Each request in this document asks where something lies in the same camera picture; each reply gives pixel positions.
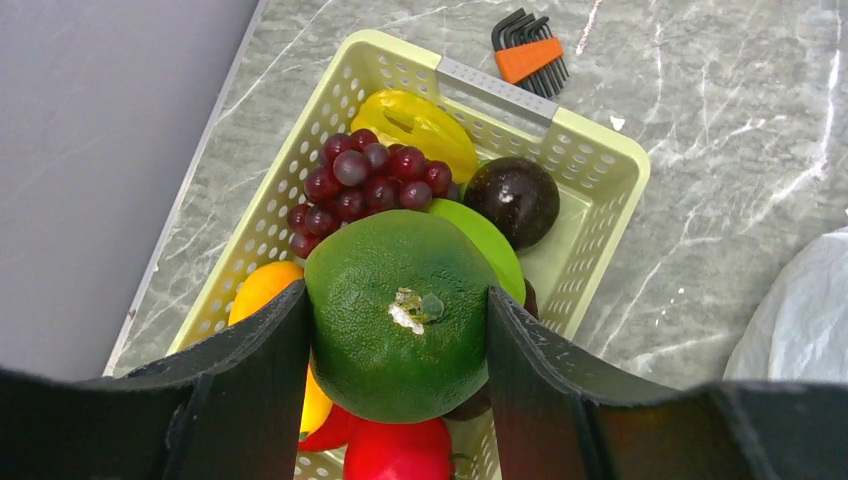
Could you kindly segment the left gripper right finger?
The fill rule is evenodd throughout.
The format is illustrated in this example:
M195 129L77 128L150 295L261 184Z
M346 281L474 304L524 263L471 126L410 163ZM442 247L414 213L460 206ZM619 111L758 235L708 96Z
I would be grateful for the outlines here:
M675 390L595 357L488 292L506 479L843 479L847 388L719 381Z

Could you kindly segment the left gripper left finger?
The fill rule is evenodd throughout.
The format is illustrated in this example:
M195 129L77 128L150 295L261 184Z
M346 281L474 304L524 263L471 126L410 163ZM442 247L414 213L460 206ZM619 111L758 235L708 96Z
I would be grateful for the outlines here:
M258 312L115 377L1 373L5 479L290 479L311 306L292 283Z

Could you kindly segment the dark green fake orange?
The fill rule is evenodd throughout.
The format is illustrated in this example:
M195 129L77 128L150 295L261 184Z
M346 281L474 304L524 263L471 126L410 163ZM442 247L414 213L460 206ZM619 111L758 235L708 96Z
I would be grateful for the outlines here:
M341 228L305 263L317 383L375 422L452 411L487 381L487 294L497 282L444 218L390 210Z

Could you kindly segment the white plastic bag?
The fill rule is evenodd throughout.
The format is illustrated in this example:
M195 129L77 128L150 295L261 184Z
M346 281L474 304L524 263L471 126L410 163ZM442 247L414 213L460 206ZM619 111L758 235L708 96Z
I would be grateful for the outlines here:
M847 229L780 272L732 351L725 380L847 381Z

